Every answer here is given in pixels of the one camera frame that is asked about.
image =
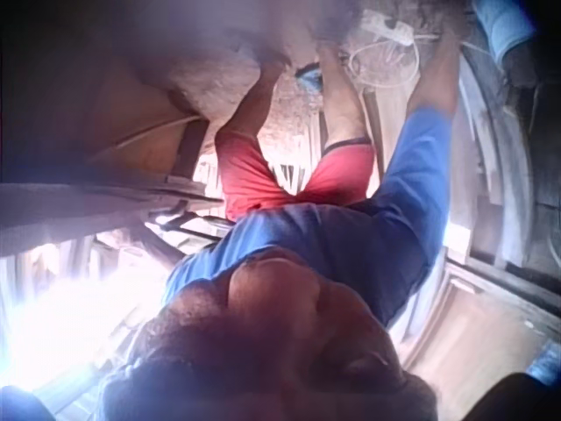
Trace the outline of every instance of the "blue sleeve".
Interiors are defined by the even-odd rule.
[[[382,183],[371,201],[398,218],[430,263],[442,246],[450,201],[451,119],[423,108],[411,114]]]

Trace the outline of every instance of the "man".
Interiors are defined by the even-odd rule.
[[[174,271],[166,306],[104,387],[103,419],[435,418],[434,393],[401,369],[386,329],[442,244],[459,42],[445,26],[369,199],[374,150],[337,44],[318,42],[329,141],[297,196],[279,188],[259,150],[284,69],[261,63],[216,137],[237,223],[181,262],[150,235],[138,239]]]

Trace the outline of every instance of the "ear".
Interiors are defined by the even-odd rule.
[[[396,370],[374,351],[369,351],[346,363],[343,374],[369,389],[398,389],[405,382],[401,370]]]

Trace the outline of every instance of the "red shorts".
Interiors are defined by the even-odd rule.
[[[364,139],[336,146],[319,161],[305,189],[293,196],[275,181],[255,138],[219,132],[215,144],[230,220],[290,203],[346,206],[364,200],[375,158]]]

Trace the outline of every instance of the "white cable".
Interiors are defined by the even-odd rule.
[[[136,132],[136,133],[133,133],[131,135],[128,135],[128,136],[122,138],[121,140],[119,140],[114,145],[111,145],[111,146],[103,149],[101,152],[96,153],[94,156],[89,158],[88,161],[89,162],[99,161],[107,153],[111,153],[113,151],[118,151],[119,149],[122,149],[126,146],[129,146],[131,143],[137,142],[137,141],[145,138],[146,136],[148,136],[148,135],[150,135],[154,132],[157,132],[159,130],[168,129],[170,127],[175,127],[177,125],[185,125],[185,124],[188,124],[192,121],[196,121],[196,120],[200,120],[200,119],[201,119],[201,116],[189,116],[189,117],[177,118],[175,120],[167,121],[165,123],[159,123],[157,125],[153,125],[151,127],[148,127],[146,129],[141,130],[140,132]]]
[[[381,42],[373,42],[372,44],[368,44],[367,46],[362,46],[361,48],[355,50],[355,51],[351,54],[351,57],[349,57],[348,68],[349,68],[349,70],[351,71],[352,76],[353,76],[358,82],[364,83],[364,84],[367,85],[367,86],[372,86],[373,88],[386,88],[386,89],[390,89],[390,88],[399,88],[400,86],[402,86],[402,85],[404,85],[404,84],[406,84],[406,83],[411,82],[411,81],[415,78],[415,76],[416,76],[416,74],[417,74],[417,72],[418,72],[418,70],[419,70],[419,62],[420,62],[420,60],[419,60],[419,49],[417,48],[416,43],[413,43],[413,51],[414,51],[414,53],[415,53],[415,65],[414,65],[413,71],[411,72],[411,75],[409,75],[406,79],[404,79],[404,80],[401,81],[401,82],[394,83],[394,84],[385,84],[385,83],[374,83],[374,82],[369,82],[369,81],[363,79],[363,78],[354,70],[354,68],[353,68],[353,66],[352,66],[352,63],[353,63],[354,59],[356,58],[357,54],[362,53],[363,51],[367,50],[368,48],[372,48],[373,46],[379,46],[379,45],[385,44],[385,43],[387,43],[387,42],[392,42],[392,40],[391,40],[391,39],[386,39],[386,40],[383,40],[383,41],[381,41]]]
[[[427,33],[427,34],[419,34],[415,36],[415,39],[426,39],[426,40],[436,40],[436,39],[440,39],[440,35],[436,35],[435,33]],[[467,48],[471,48],[472,50],[478,51],[480,53],[483,53],[485,55],[488,55],[489,57],[493,57],[491,55],[491,53],[489,53],[487,50],[481,48],[480,46],[476,46],[475,44],[472,44],[471,42],[467,42],[467,41],[462,41],[462,45],[467,47]]]
[[[436,34],[422,34],[422,35],[416,35],[416,36],[415,36],[415,39],[438,40],[438,39],[440,39],[440,35],[436,35]],[[351,56],[349,57],[348,68],[349,68],[349,71],[351,72],[352,76],[355,78],[355,80],[356,80],[357,82],[363,83],[363,84],[365,84],[365,85],[367,85],[367,86],[371,86],[371,87],[373,87],[373,88],[391,89],[391,88],[399,88],[400,86],[403,86],[403,85],[405,85],[406,83],[411,82],[411,81],[415,78],[415,76],[416,76],[416,74],[417,74],[417,72],[418,72],[418,70],[419,70],[419,66],[420,66],[419,48],[418,48],[418,46],[417,46],[417,44],[416,44],[415,42],[413,42],[413,45],[412,45],[412,46],[413,46],[413,51],[414,51],[414,53],[415,53],[415,65],[414,65],[414,68],[413,68],[413,72],[411,72],[411,75],[409,75],[407,78],[405,78],[405,79],[404,79],[403,81],[401,81],[401,82],[392,83],[392,84],[370,82],[370,81],[367,81],[367,80],[363,79],[363,78],[355,71],[354,67],[352,66],[352,63],[354,62],[356,56],[357,56],[359,53],[362,53],[363,51],[367,50],[368,48],[372,48],[372,47],[374,47],[374,46],[379,46],[379,45],[385,44],[385,43],[387,43],[387,42],[395,42],[395,41],[392,41],[391,39],[384,39],[384,40],[382,40],[382,41],[374,41],[374,42],[371,43],[371,44],[368,44],[368,45],[366,45],[366,46],[362,46],[361,48],[355,50],[355,51],[351,54]],[[465,46],[465,47],[467,47],[467,48],[471,48],[471,49],[474,50],[474,51],[477,51],[477,52],[483,53],[483,54],[485,54],[485,55],[488,55],[489,57],[492,57],[492,55],[491,55],[488,51],[486,51],[486,50],[484,50],[483,48],[481,48],[481,47],[479,47],[479,46],[476,46],[476,45],[474,45],[474,44],[472,44],[472,43],[470,43],[470,42],[462,42],[462,45]]]
[[[467,92],[465,91],[464,82],[462,78],[459,79],[459,94],[462,97],[462,103],[464,104],[465,114],[467,115],[467,121],[470,125],[470,134],[472,135],[472,140],[475,141],[475,127],[473,122],[472,107],[470,107],[470,102],[468,100]]]

